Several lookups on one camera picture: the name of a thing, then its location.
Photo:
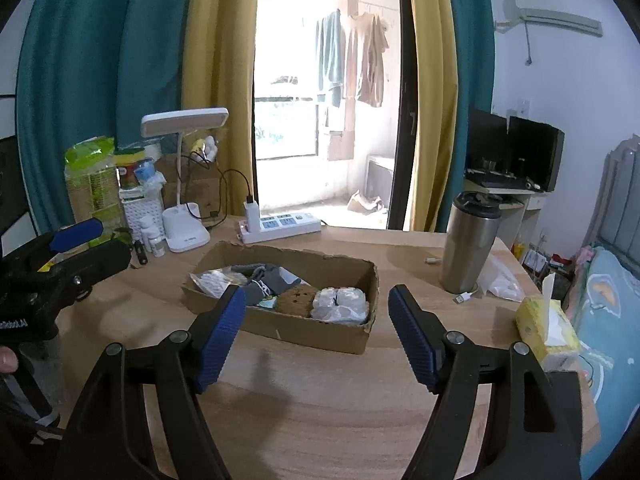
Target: lamp base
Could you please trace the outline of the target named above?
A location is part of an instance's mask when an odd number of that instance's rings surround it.
[[[200,208],[195,202],[169,207],[162,212],[162,222],[166,243],[172,253],[183,253],[207,244],[211,240],[209,231],[202,222],[189,213],[200,216]]]

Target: brown sponge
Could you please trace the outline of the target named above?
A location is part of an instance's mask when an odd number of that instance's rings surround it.
[[[292,316],[310,317],[318,289],[305,283],[291,287],[278,296],[275,310]]]

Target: blue bedding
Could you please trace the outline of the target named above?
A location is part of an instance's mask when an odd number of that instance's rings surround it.
[[[582,278],[572,324],[602,434],[580,462],[587,479],[616,447],[640,406],[640,282],[604,248],[596,248]]]

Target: yellow curtain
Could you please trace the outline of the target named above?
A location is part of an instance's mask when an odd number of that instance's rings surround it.
[[[219,145],[222,170],[253,185],[251,150],[255,21],[258,0],[191,0],[184,39],[182,106],[222,106],[229,119]],[[246,184],[228,173],[230,214],[244,214]]]
[[[418,132],[410,227],[433,231],[451,162],[458,68],[451,0],[412,0],[418,56]]]

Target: yellow tissue box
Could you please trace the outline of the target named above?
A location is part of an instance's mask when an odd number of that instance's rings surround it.
[[[516,325],[545,372],[567,370],[580,353],[580,340],[558,300],[527,296],[516,312]]]

